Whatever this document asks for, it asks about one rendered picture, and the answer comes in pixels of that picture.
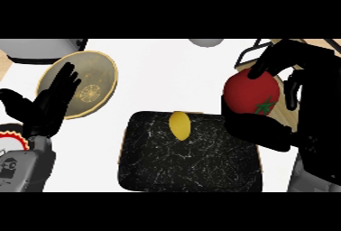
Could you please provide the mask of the grey rounded object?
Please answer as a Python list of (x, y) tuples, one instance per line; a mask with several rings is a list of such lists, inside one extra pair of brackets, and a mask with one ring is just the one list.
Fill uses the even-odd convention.
[(222, 39), (190, 39), (190, 42), (197, 47), (209, 48), (216, 46), (222, 42)]

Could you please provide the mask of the grey appliance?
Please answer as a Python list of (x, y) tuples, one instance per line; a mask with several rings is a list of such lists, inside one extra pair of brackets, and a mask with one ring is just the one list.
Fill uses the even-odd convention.
[(86, 39), (0, 39), (0, 50), (19, 64), (53, 64), (85, 49)]

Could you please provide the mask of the yellow lemon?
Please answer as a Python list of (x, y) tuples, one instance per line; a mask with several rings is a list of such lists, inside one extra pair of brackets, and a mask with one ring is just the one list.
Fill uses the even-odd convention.
[(169, 115), (169, 131), (179, 141), (190, 135), (190, 119), (184, 112), (174, 112)]

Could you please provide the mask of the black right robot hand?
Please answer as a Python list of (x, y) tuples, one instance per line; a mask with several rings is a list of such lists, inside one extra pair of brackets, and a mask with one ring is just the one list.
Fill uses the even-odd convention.
[(280, 40), (250, 67), (247, 80), (264, 73), (277, 75), (299, 66), (283, 81), (286, 108), (298, 112), (298, 125), (290, 128), (272, 118), (236, 113), (221, 105), (227, 132), (240, 140), (286, 152), (298, 148), (303, 179), (317, 178), (341, 187), (341, 58), (318, 46)]

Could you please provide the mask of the pale wooden board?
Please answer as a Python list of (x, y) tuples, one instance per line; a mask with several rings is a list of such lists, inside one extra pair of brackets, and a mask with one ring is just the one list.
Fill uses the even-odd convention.
[(7, 70), (11, 66), (11, 60), (7, 58), (5, 53), (0, 50), (0, 81), (2, 80)]

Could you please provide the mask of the red tomato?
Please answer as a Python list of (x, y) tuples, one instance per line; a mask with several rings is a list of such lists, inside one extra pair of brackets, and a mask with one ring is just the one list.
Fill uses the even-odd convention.
[(267, 116), (278, 102), (278, 84), (264, 72), (249, 79), (249, 69), (243, 69), (224, 83), (224, 101), (234, 113)]

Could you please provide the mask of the black marble tray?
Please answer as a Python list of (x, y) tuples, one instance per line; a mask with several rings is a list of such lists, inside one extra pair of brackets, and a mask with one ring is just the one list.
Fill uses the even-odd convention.
[(191, 114), (190, 135), (178, 140), (168, 112), (129, 117), (117, 184), (147, 192), (259, 192), (262, 173), (256, 146), (233, 137), (221, 115)]

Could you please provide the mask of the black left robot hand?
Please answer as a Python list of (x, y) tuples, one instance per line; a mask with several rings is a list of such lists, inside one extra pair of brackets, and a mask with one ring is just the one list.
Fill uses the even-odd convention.
[(16, 91), (0, 88), (0, 101), (7, 115), (22, 122), (24, 139), (33, 136), (50, 138), (58, 132), (67, 105), (81, 83), (76, 75), (75, 65), (66, 62), (48, 88), (39, 92), (33, 101), (23, 98)]

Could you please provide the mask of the olive plate with gold rim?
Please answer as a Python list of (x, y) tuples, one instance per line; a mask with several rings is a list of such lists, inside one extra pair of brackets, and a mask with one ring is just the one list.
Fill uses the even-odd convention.
[(35, 87), (35, 94), (47, 89), (66, 62), (75, 65), (81, 83), (69, 102), (64, 119), (88, 116), (106, 104), (116, 88), (116, 64), (98, 51), (78, 51), (61, 57), (47, 68)]

